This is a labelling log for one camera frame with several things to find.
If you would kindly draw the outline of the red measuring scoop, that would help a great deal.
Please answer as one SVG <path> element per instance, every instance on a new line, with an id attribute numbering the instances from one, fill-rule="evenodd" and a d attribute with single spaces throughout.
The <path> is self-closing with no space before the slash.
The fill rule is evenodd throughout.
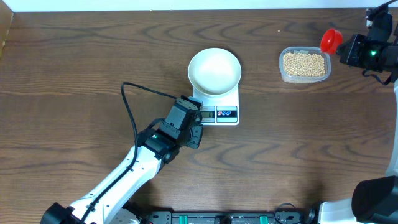
<path id="1" fill-rule="evenodd" d="M 326 54 L 335 54 L 342 43 L 343 34 L 336 29 L 328 29 L 321 39 L 320 50 Z"/>

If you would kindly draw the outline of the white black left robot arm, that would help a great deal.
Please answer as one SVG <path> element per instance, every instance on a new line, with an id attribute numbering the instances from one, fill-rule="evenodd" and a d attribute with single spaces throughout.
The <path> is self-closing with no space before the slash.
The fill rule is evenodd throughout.
<path id="1" fill-rule="evenodd" d="M 54 203 L 41 223 L 110 223 L 139 188 L 175 159 L 181 147 L 199 147 L 202 107 L 202 100 L 192 96 L 177 98 L 169 115 L 141 131 L 124 160 L 100 184 L 68 207 Z"/>

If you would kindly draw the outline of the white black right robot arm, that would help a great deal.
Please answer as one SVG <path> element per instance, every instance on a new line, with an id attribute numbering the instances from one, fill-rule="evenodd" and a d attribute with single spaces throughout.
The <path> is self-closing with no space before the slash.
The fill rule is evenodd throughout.
<path id="1" fill-rule="evenodd" d="M 397 222 L 397 13 L 389 3 L 345 10 L 322 36 L 336 69 L 320 98 L 331 103 L 320 155 L 314 223 Z"/>

